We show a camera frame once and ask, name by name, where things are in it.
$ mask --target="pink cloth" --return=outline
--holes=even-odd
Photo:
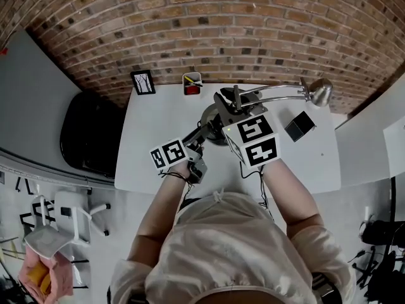
[[[55,253],[52,259],[45,259],[36,254],[28,245],[25,247],[25,259],[23,267],[18,274],[18,279],[27,291],[39,304],[53,304],[62,296],[73,296],[73,272],[72,264],[60,252]],[[45,296],[27,277],[28,272],[41,261],[49,268],[51,275],[51,294]]]

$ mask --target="brick wall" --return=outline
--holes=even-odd
[[[155,84],[329,78],[349,113],[405,61],[405,0],[0,0],[0,44],[30,32],[82,89],[125,106]]]

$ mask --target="framed tree picture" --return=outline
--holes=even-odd
[[[131,72],[137,94],[156,94],[150,70]]]

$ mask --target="t-shirt sleeve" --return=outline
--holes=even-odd
[[[343,303],[351,303],[356,275],[332,233],[323,226],[311,226],[298,232],[291,242],[309,271],[327,276],[339,290]]]
[[[111,304],[127,304],[132,295],[144,295],[145,279],[151,271],[143,263],[120,260],[111,279]]]

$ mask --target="hand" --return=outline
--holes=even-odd
[[[169,169],[169,172],[177,172],[178,174],[180,174],[183,177],[185,177],[186,179],[188,179],[190,177],[190,170],[189,170],[189,168],[187,168],[188,164],[189,164],[189,161],[184,160],[183,162],[180,162],[180,163],[172,166]]]

